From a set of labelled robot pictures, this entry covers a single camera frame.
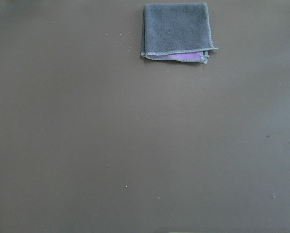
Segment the grey folded cloth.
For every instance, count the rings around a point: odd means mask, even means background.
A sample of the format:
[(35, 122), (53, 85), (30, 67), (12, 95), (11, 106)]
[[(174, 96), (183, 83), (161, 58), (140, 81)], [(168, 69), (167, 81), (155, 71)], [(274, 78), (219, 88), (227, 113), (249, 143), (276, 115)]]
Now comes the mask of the grey folded cloth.
[(140, 55), (150, 60), (206, 64), (211, 37), (206, 3), (150, 3), (143, 10)]

